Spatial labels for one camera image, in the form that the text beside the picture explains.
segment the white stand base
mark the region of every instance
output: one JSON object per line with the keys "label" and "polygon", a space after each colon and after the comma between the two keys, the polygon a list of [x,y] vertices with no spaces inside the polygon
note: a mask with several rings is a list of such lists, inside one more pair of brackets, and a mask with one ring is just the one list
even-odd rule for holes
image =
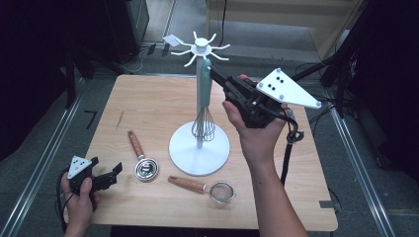
{"label": "white stand base", "polygon": [[179,127],[169,143],[169,152],[175,165],[192,176],[206,176],[221,168],[230,153],[230,143],[225,132],[215,126],[214,139],[204,141],[198,148],[198,141],[192,135],[193,121]]}

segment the finger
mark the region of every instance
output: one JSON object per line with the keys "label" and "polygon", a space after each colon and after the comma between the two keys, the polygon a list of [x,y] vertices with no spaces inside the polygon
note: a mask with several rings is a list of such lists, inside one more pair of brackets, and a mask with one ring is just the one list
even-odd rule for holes
{"label": "finger", "polygon": [[238,78],[240,78],[241,80],[244,80],[244,79],[248,78],[248,76],[247,76],[247,75],[245,75],[245,74],[240,74],[240,75],[238,76]]}
{"label": "finger", "polygon": [[99,195],[96,194],[96,192],[93,193],[93,200],[95,201],[95,203],[99,203],[99,201],[101,201]]}
{"label": "finger", "polygon": [[227,113],[228,120],[237,128],[241,129],[245,127],[243,118],[241,117],[240,112],[237,107],[235,107],[231,102],[224,101],[222,103],[224,106],[225,112]]}
{"label": "finger", "polygon": [[65,172],[61,178],[61,188],[66,195],[71,195],[70,181],[67,178],[68,172]]}
{"label": "finger", "polygon": [[89,199],[90,191],[92,190],[92,179],[86,178],[80,187],[80,198]]}

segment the wooden table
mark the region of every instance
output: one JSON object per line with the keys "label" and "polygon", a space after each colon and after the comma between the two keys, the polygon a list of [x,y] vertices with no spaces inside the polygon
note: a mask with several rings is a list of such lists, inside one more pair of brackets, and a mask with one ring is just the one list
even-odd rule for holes
{"label": "wooden table", "polygon": [[[117,79],[86,157],[98,156],[95,175],[110,172],[119,162],[124,169],[118,183],[100,192],[101,202],[93,223],[204,228],[257,229],[250,173],[242,156],[238,135],[221,105],[221,87],[212,85],[209,110],[214,122],[227,134],[230,154],[217,172],[190,177],[180,171],[169,155],[169,141],[181,125],[196,118],[196,79],[185,77],[128,76]],[[304,108],[294,107],[305,139],[293,148],[286,190],[307,230],[333,231],[337,220],[330,204],[323,172]],[[157,160],[160,171],[149,183],[134,175],[137,163],[127,132],[134,130],[147,157]],[[286,132],[276,148],[281,174]],[[169,176],[194,178],[206,184],[229,182],[237,196],[227,205],[216,205],[210,195],[201,195],[170,184]]]}

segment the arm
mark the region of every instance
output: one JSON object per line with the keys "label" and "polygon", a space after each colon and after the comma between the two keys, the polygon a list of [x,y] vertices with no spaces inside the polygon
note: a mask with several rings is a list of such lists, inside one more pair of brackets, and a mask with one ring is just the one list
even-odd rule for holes
{"label": "arm", "polygon": [[274,119],[265,128],[247,128],[233,104],[223,106],[249,166],[260,236],[307,236],[275,169],[275,145],[286,122]]}
{"label": "arm", "polygon": [[68,200],[68,225],[65,231],[66,237],[85,236],[89,226],[91,225],[93,206],[90,201],[89,194],[92,189],[92,179],[86,178],[80,188],[80,195],[74,195],[70,189],[70,183],[67,179],[67,173],[61,179],[62,190],[65,199]]}

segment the whisk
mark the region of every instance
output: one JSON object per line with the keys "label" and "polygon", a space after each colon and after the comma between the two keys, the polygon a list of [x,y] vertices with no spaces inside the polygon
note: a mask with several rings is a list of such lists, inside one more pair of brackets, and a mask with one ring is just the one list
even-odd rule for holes
{"label": "whisk", "polygon": [[213,140],[215,132],[215,124],[209,109],[212,80],[210,79],[210,61],[208,59],[202,62],[199,75],[197,78],[198,115],[192,125],[192,135],[198,141],[198,146],[201,147],[204,141]]}

